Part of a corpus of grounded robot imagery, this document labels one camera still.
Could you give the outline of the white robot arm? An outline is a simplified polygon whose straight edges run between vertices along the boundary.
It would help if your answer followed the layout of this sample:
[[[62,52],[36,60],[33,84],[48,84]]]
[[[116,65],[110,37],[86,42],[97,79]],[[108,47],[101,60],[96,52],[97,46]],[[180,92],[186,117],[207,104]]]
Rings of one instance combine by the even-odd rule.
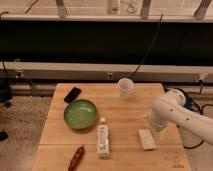
[[[173,122],[213,145],[213,119],[199,115],[184,107],[186,96],[172,89],[157,97],[150,108],[147,121],[156,131],[162,131]]]

